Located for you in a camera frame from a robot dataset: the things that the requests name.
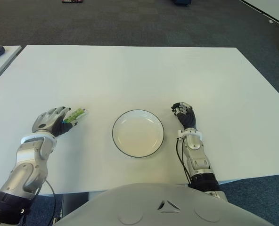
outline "gray carpet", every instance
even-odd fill
[[[189,7],[171,0],[0,0],[0,45],[32,44],[236,47],[279,92],[279,25],[239,0],[193,0]],[[279,176],[222,189],[231,203],[279,226]],[[28,225],[44,225],[51,205],[51,197],[39,197],[44,219],[31,215]]]

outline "white plate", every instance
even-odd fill
[[[132,157],[146,157],[156,152],[162,144],[164,128],[152,113],[132,110],[115,121],[112,138],[123,153]]]

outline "robot forearm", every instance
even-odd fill
[[[191,187],[226,200],[220,191],[218,181],[204,152],[202,134],[196,129],[196,118],[193,108],[187,103],[180,102],[172,106],[172,111],[184,127],[179,130],[179,140],[183,140],[187,166],[189,169]]]
[[[47,159],[55,145],[55,137],[47,132],[22,139],[16,165],[0,190],[0,222],[17,225],[29,212],[36,192],[47,177]]]
[[[39,115],[33,133],[21,140],[16,164],[0,190],[0,223],[17,225],[28,214],[48,175],[47,160],[56,146],[56,137],[77,124],[79,114],[64,121],[67,107],[53,108]]]

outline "wall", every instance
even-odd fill
[[[262,10],[273,18],[279,20],[279,0],[245,0],[247,3]]]

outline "green object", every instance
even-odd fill
[[[72,112],[65,120],[66,123],[71,123],[73,120],[77,120],[78,118],[82,117],[84,114],[86,114],[85,109],[79,108],[78,110]]]

